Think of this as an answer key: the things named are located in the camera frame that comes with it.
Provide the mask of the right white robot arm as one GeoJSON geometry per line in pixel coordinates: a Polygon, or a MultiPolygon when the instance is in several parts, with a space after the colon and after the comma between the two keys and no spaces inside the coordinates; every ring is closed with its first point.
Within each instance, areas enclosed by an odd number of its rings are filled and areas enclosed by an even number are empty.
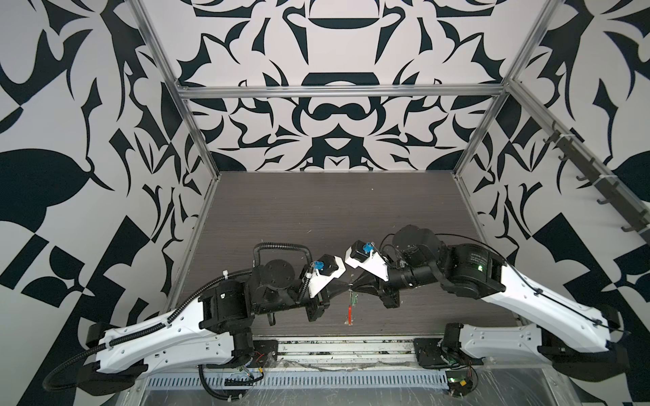
{"type": "Polygon", "coordinates": [[[391,245],[394,256],[360,240],[348,248],[345,263],[364,271],[353,282],[353,291],[375,295],[394,309],[401,291],[438,284],[448,294],[494,304],[526,321],[517,328],[449,323],[437,348],[419,356],[420,366],[540,362],[586,382],[602,382],[630,369],[625,347],[612,338],[621,327],[620,314],[612,307],[568,299],[531,280],[478,240],[447,245],[432,230],[408,225],[391,245]]]}

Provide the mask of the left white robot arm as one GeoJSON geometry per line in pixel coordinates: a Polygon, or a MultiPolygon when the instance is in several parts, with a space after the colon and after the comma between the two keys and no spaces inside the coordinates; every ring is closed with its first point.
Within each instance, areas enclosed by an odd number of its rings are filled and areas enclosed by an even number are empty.
{"type": "Polygon", "coordinates": [[[253,357],[252,323],[303,308],[316,321],[329,305],[326,287],[345,273],[342,258],[324,255],[296,278],[289,262],[272,260],[250,271],[220,277],[174,311],[89,339],[101,345],[93,362],[81,367],[77,384],[106,394],[132,386],[140,377],[176,366],[235,367],[253,357]]]}

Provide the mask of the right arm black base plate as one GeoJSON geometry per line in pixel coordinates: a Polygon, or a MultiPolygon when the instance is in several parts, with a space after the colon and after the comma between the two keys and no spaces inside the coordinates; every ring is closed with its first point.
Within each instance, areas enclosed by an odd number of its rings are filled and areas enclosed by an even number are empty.
{"type": "Polygon", "coordinates": [[[440,338],[415,338],[413,340],[416,362],[424,369],[451,368],[456,363],[448,357],[441,345],[440,338]]]}

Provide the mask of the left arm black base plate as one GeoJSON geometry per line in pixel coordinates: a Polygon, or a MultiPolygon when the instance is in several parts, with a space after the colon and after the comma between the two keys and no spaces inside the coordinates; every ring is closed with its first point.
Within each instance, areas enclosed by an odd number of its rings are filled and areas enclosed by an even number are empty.
{"type": "Polygon", "coordinates": [[[256,339],[253,341],[252,360],[248,364],[253,368],[263,368],[270,362],[274,362],[278,349],[279,341],[275,339],[256,339]]]}

